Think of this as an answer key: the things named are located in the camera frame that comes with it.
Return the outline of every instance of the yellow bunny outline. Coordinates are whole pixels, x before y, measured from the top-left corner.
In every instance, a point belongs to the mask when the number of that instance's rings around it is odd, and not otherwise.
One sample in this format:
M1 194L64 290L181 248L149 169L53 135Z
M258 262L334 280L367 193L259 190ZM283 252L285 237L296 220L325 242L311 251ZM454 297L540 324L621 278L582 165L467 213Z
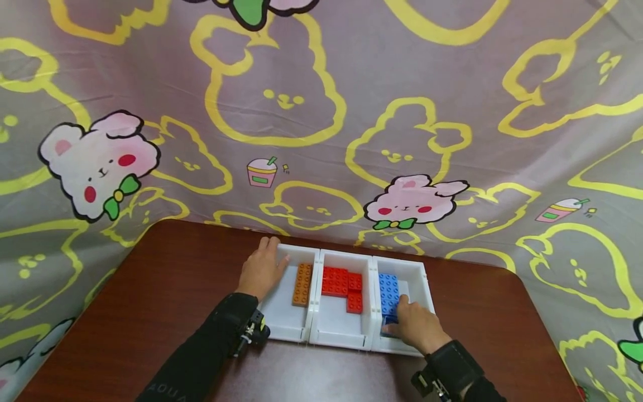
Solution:
M292 214L294 212L293 207L291 207L290 205L282 202L282 194L283 194L283 192L285 190L287 190L288 188L291 188L291 187L310 188L311 190L317 190L317 191L326 193L328 195L335 196L337 198L341 198L344 201L346 201L348 204L351 205L351 207L355 211L355 215L353 215L351 218L348 218L348 219L338 219L338 220L333 221L331 223L324 223L324 224L321 224L319 226L313 226L313 227L301 226L301 225L297 224L296 221L297 220L301 221L303 219L293 215ZM293 226L295 228L299 228L299 229L321 230L321 229L326 229L326 228L328 228L330 226L336 226L336 225L343 224L343 223L356 222L356 221L358 221L360 218L362 218L364 216L364 210L363 210L361 204L352 195L350 195L350 194L348 194L348 193L346 193L344 191L337 190L335 188L320 186L320 185L312 184L312 183L306 183L305 181L299 181L299 180L285 181L285 182L279 184L279 186L277 186L275 188L274 196L275 196L275 199L274 199L274 201L272 203L259 204L259 209L261 209L261 211L264 214L268 215L268 216L284 217L284 218L286 218L288 220L288 223L291 226ZM268 208L274 208L276 206L281 206L282 208L284 208L286 210L287 213L286 214L274 214L274 213L272 213L272 212L270 212L268 210Z
M40 342L53 328L50 324L37 324L32 327L21 329L4 338L0 338L0 349L5 346L13 345L16 342L36 337L36 342Z
M58 73L59 65L51 53L24 39L0 38L0 53L7 50L17 50L25 56L35 57L40 60L41 64L29 81L9 80L0 73L0 87L19 93L34 93L43 90L47 95L60 102L61 105L67 107L76 118L77 124L85 128L91 125L91 118L85 107L53 83L52 79ZM0 196L35 187L49 179L51 179L49 169L47 169L47 166L42 166L35 172L25 174L17 179L0 181Z
M314 55L312 69L323 83L325 96L332 100L335 105L333 124L306 137L255 137L245 135L230 127L219 111L219 90L223 85L223 78L243 75L250 70L250 67L252 67L254 63L254 58L248 48L253 46L270 46L279 49L279 43L268 35L268 30L275 20L275 16L272 13L268 13L265 27L257 32L247 31L233 19L219 15L205 15L197 22L194 31L192 31L190 35L192 51L212 70L210 83L206 89L204 98L205 108L214 125L221 130L223 134L233 140L242 143L272 145L275 147L307 147L308 145L314 145L332 138L343 127L344 118L346 117L346 101L344 101L344 98L337 92L333 77L326 71L326 52L322 45L322 30L317 21L308 14L294 14L291 18L302 23L308 31L308 48ZM204 41L212 37L217 28L222 28L250 39L246 48L244 48L244 58L242 60L233 64L225 64L205 48Z
M482 248L482 247L464 247L464 248L459 248L457 250L453 250L450 253L448 253L446 256L444 256L445 259L450 260L453 258L454 255L460 254L460 253L485 253L485 254L491 254L495 255L499 259L501 259L504 263L505 268L507 271L511 273L516 273L516 263L514 260L509 256L509 254L504 253L502 251L498 250L492 250L489 248Z
M258 218L258 217L256 217L256 216L252 216L252 215L245 214L244 212L218 210L218 211L216 211L216 212L212 215L212 217L213 217L214 221L203 221L203 223L205 223L205 224L214 224L214 225L218 225L218 226L223 226L223 227L225 227L225 228L231 228L232 226L230 226L230 225L228 225L228 224L226 224L226 223L223 223L223 222L221 221L221 217L222 217L222 216L225 216L225 215L241 216L241 217L248 218L248 219L250 219L250 220L252 220L252 221L259 222L260 224L263 224L264 226L269 227L270 229L274 230L275 232L279 233L279 234L280 234L280 235L282 235L282 236L288 236L288 237L290 237L290 235L288 234L288 232L287 232L287 231L285 231L285 230L283 230L283 229L281 229L279 226L274 225L274 224L272 224L272 223L270 223L270 222L268 222L268 221L265 221L265 220L263 220L263 219L261 219L261 218Z
M366 241L366 235L368 233L377 233L380 235L380 237L386 237L386 236L393 236L393 240L401 245L401 246L408 246L411 247L415 250L415 255L424 255L424 250L419 248L417 245L422 241L418 235L415 233L411 232L410 230L398 230L395 232L385 232L383 230L373 230L373 229L366 229L366 230L360 230L358 233L358 239L355 241L355 244L353 244L355 247L360 247L362 244ZM397 238L397 235L399 234L405 234L411 237L411 241L402 241Z
M96 283L96 285L94 285L93 288L91 288L87 296L85 296L84 305L82 308L83 310L86 310L87 307L89 307L89 305L92 303L92 301L94 300L94 297L96 297L96 292L98 291L98 288L100 288L100 286L104 284L105 281L107 281L107 279L109 279L112 275L114 275L115 272L116 272L116 268L112 268L105 275L103 275L103 277Z
M527 200L527 202L523 206L521 206L519 209L517 209L516 215L513 218L509 219L506 223L503 223L503 224L498 225L498 226L494 226L492 228L485 229L485 230L483 230L482 232L480 232L478 234L474 234L474 235L465 237L463 239L452 239L450 237L447 237L447 236L443 235L442 233L440 233L438 228L435 227L435 223L427 223L426 228L429 230L429 232L431 232L435 237L437 237L441 241L445 241L445 242L449 242L449 243L460 243L460 242L463 242L463 241L466 241L466 240L471 240L471 239L473 239L475 237L478 237L478 236L487 235L489 233L498 232L500 230L508 228L512 224L514 224L518 219L522 218L525 215L525 212L527 211L527 207L529 207L529 204L531 204L533 202L533 200L535 200L536 198L538 198L540 196L541 193L539 191L530 190L529 188L527 188L527 187L525 187L525 186L523 186L521 184L518 184L518 183L506 182L506 183L497 184L497 185L489 188L489 190L484 190L484 189L478 188L478 187L469 187L469 188L467 188L466 191L472 191L472 192L474 192L476 194L471 196L469 199L460 199L460 200L455 201L456 205L458 205L458 206L460 206L460 205L471 205L471 204L473 204L475 202L475 197L477 197L477 198L486 199L487 201L490 201L492 203L498 204L499 200L497 198L495 198L495 194L499 193L499 192L503 192L504 190L509 190L509 189L521 192L522 194L525 194L526 196L529 196L529 199Z
M623 292L623 296L628 301L628 309L608 307L604 305L598 298L581 293L576 289L564 288L558 284L547 282L545 279L543 279L543 277L540 276L540 274L538 273L538 266L544 265L548 270L551 270L551 267L547 262L547 258L545 257L545 255L552 255L554 252L554 247L549 239L555 234L563 232L565 230L573 230L593 237L607 249L614 267L616 283L618 284L619 289ZM542 245L544 245L544 251L542 251L541 253L534 251L530 246L527 246L525 244L525 241L527 240L539 241L540 243L542 243ZM529 261L529 266L534 273L534 276L542 283L549 285L554 289L564 291L565 293L576 295L582 298L585 302L593 304L594 306L596 306L596 308L610 317L634 319L639 317L641 311L643 311L643 300L638 297L636 291L631 285L631 282L629 281L628 263L623 257L623 254L609 237L605 236L603 233L592 228L591 226L579 223L555 224L547 228L547 230L540 235L528 235L519 238L516 241L516 245L524 248L534 256L534 258Z
M488 11L466 28L452 30L439 26L420 14L408 0L384 0L407 29L425 41L447 46L465 46L477 42L498 22L510 0L495 0Z
M121 46L132 34L132 30L140 30L146 25L162 26L167 20L171 0L154 0L149 11L135 8L130 15L121 15L121 25L114 27L114 32L105 33L84 28L69 18L65 0L49 0L53 22L64 32L94 41Z
M140 202L140 203L137 203L138 199L144 193L149 192L149 191L154 192L152 194L152 196L149 197L148 199ZM154 226L155 223L159 223L160 221L164 221L165 219L183 219L186 216L190 215L190 209L184 203L182 203L178 199L166 197L164 194L165 194L165 190L163 190L162 188L158 188L158 187L145 187L145 188L142 188L136 194L134 194L132 199L129 201L129 205L127 205L127 207L125 207L125 208L123 208L123 210L121 210L121 213L118 215L118 217L116 218L114 223L112 223L112 225L110 227L101 230L100 233L102 233L105 236L109 237L113 241L120 243L123 247L129 248L129 247L134 247L136 245L136 243L141 241L143 236L147 233L148 230L150 230L150 228L152 226ZM162 199L164 201L168 201L168 202L171 202L171 203L173 203L175 205L178 205L180 207L180 209L181 209L181 212L178 213L177 215L171 215L171 216L162 217L158 221L153 222L152 224L148 225L148 227L146 227L144 229L144 231L136 238L136 240L125 240L121 235L119 235L116 232L115 228L118 225L118 223L120 222L120 220L123 218L123 216L128 215L131 218L132 217L132 212L134 211L134 208L136 206L145 206L145 205L147 205L147 204L149 204L152 201L155 201L157 199Z
M188 190L191 190L195 193L198 194L203 194L205 196L218 196L224 193L227 193L228 191L232 190L233 183L232 183L232 175L230 174L230 171L221 165L219 160L214 156L213 154L208 151L208 147L205 145L203 140L201 139L201 136L199 136L199 133L191 126L186 123L183 123L180 120L176 120L173 117L170 116L165 116L163 115L161 117L161 124L157 124L154 122L145 122L146 126L153 127L159 131L159 136L158 138L155 138L151 140L150 142L154 143L157 146L160 146L165 143L165 138L163 135L166 135L170 138L176 139L174 135L170 133L170 131L167 129L168 123L172 123L174 125L179 126L180 128L184 129L189 135L190 138L192 139L192 142L194 142L197 145L197 148L199 149L199 153L201 153L203 156L205 156L210 163L212 164L212 167L215 169L218 169L222 174L223 174L223 184L215 187L215 188L201 188L201 187L196 187L191 184L186 183L185 181L181 179L177 179L174 176L170 176L168 174L165 174L158 169L152 171L152 176L157 177L159 179L164 179L164 180L169 180L173 183L176 183L178 185L181 185Z
M29 300L27 303L24 303L20 307L14 308L14 305L7 304L5 306L0 306L0 322L5 320L19 320L24 318L36 311L40 310L44 306L48 305L52 300L60 296L65 290L69 289L73 285L78 276L83 270L83 264L78 259L76 253L71 249L71 243L81 234L85 233L89 228L89 223L81 221L79 219L61 219L58 221L49 221L38 224L33 224L24 228L18 228L14 230L9 230L8 232L0 232L0 239L7 237L13 237L18 235L25 235L29 233L44 232L46 230L73 230L72 234L65 239L60 247L61 252L69 258L71 261L71 268L73 269L73 274L67 281L67 283L59 289L52 296L49 296L45 301L41 302L37 307L30 309L30 304L34 303L41 296L36 296L35 298Z
M611 347L614 350L614 354L616 358L616 367L612 365L607 365L607 367L609 367L609 369L614 373L614 375L616 375L616 377L618 377L621 381L623 381L623 384L625 384L625 386L627 386L628 388L634 388L640 394L643 394L643 388L639 384L637 384L636 381L628 377L627 362L623 354L620 352L617 344L600 331L593 330L582 335L578 339L561 341L558 344L558 353L561 355L561 359L563 360L563 364L565 364L565 368L567 368L567 371L570 372L569 367L567 366L567 360L566 360L567 353L574 349L585 349L585 347L587 347L588 344L593 343L597 340L603 341L607 346ZM597 379L594 378L594 375L592 374L590 369L585 367L585 372L590 377L590 380L592 381L592 384L594 385L594 387L600 390L605 395L605 397L609 402L619 402L618 397L614 393L607 391L605 387ZM628 400L630 402L636 402L634 399L633 392L626 391L625 394L627 395Z
M569 38L546 39L531 46L520 57L518 57L518 60L513 66L511 66L511 68L509 68L508 72L503 77L502 86L510 95L521 103L500 121L498 124L498 130L500 132L517 138L529 138L542 134L545 131L557 129L570 120L578 120L595 114L602 116L620 116L635 112L643 107L643 94L639 94L621 105L589 105L574 113L564 115L556 122L543 123L529 130L517 129L511 125L524 110L532 106L539 107L545 105L545 101L541 96L540 85L538 85L533 92L528 92L527 89L518 82L520 75L527 69L529 62L538 56L560 55L556 71L545 79L542 84L553 82L560 78L572 65L572 61L576 54L576 41L593 28L614 8L618 2L619 0L607 0L605 4L603 4L586 23L572 33Z
M616 151L610 152L609 154L603 156L601 159L597 160L593 164L587 166L585 169L581 170L580 173L578 173L576 176L569 179L567 184L572 187L589 188L590 190L605 191L612 194L617 194L618 196L643 200L643 189L641 188L628 187L628 186L624 186L616 183L605 183L602 181L587 181L587 180L584 180L582 177L583 174L587 173L588 170L592 169L599 163L611 158L612 156L619 153L626 147L629 147L631 144L638 142L640 140L643 140L643 126L639 127L638 130L636 130L634 134L632 134L632 139L627 143L625 143L625 145L622 145Z
M451 168L451 155L454 152L465 149L471 144L471 140L473 137L471 128L464 123L438 122L437 112L435 110L435 104L431 99L425 98L423 96L413 96L408 98L398 98L398 99L392 100L386 107L386 110L384 111L384 113L379 115L375 125L367 129L359 138L356 138L349 144L349 146L346 148L346 156L344 159L346 166L353 173L355 173L362 179L369 181L381 188L386 188L386 186L388 186L390 183L388 181L382 180L380 178L377 178L371 175L366 170L364 170L363 167L359 166L355 162L355 155L357 153L357 148L360 145L364 145L368 143L375 134L379 133L382 130L385 130L386 123L392 118L395 118L395 114L397 113L397 110L400 107L407 106L407 105L419 105L424 108L426 122L417 124L413 126L413 128L424 130L430 134L433 134L433 136L431 136L431 138L429 138L429 140L427 141L426 145L434 153L438 155L442 155L442 158L440 161L440 171L438 172L437 175L431 177L434 183L438 183L442 181L446 176L446 174L449 172L449 169ZM448 147L442 147L437 143L438 129L456 130L460 133L460 137L462 138L462 141L457 144L449 145Z

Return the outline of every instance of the brown table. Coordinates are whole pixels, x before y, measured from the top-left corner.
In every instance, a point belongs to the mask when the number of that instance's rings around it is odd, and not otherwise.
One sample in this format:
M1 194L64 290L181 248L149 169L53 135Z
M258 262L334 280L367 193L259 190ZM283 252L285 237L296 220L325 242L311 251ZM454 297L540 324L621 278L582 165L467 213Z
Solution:
M134 247L19 402L132 401L237 285L261 233L180 221ZM509 401L579 401L520 279L501 268L285 238L289 244L419 260L445 330ZM416 401L421 359L270 341L231 362L215 401Z

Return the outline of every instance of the black wrist device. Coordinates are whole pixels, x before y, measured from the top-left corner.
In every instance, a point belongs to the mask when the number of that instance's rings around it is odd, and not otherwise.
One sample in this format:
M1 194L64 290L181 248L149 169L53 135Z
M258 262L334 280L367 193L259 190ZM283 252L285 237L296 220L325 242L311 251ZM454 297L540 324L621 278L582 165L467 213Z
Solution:
M426 367L415 373L413 386L424 397L436 389L443 401L460 401L460 393L484 371L457 340L452 340L424 358Z
M264 315L257 309L259 300L245 293L232 293L210 313L202 329L216 328L217 323L232 324L239 337L229 357L238 357L251 343L262 347L270 337L270 328L266 325Z
M206 324L225 320L231 322L235 327L241 327L248 321L259 305L259 300L245 293L230 293L210 313Z

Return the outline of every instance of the white plastic bin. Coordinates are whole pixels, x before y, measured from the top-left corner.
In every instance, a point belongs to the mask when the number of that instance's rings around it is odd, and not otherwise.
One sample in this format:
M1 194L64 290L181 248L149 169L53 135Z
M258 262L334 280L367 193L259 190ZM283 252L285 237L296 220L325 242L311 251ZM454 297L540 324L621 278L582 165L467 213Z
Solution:
M325 266L345 268L349 272L362 275L363 309L360 315L346 312L346 298L322 296ZM378 328L376 298L373 294L373 280L376 275L373 258L369 255L321 250L320 260L315 269L316 286L315 292L311 293L314 299L314 313L310 343L369 351L373 334Z
M279 285L259 305L270 327L270 338L292 342L307 342L312 324L312 300L316 287L316 270L320 259L318 248L279 244L277 261L290 254L290 263ZM294 283L299 264L312 264L311 291L307 307L293 306Z
M406 345L397 338L381 336L382 311L379 295L379 274L395 275L400 295L408 295L409 302L418 302L435 314L433 300L429 283L426 279L424 264L421 262L390 259L385 257L373 257L373 264L376 267L374 273L373 294L375 295L376 327L373 332L373 344L371 350L374 352L386 352L395 354L407 354L410 356L422 356L415 348Z

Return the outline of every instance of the right hand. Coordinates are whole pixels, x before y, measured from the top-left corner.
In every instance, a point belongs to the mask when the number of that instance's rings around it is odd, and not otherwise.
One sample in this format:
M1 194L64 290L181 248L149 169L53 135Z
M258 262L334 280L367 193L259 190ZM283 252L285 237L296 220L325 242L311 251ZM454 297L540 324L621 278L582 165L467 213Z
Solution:
M407 295L400 295L397 320L399 324L385 325L382 330L415 347L423 355L434 353L452 341L442 329L437 315L417 302L409 304Z

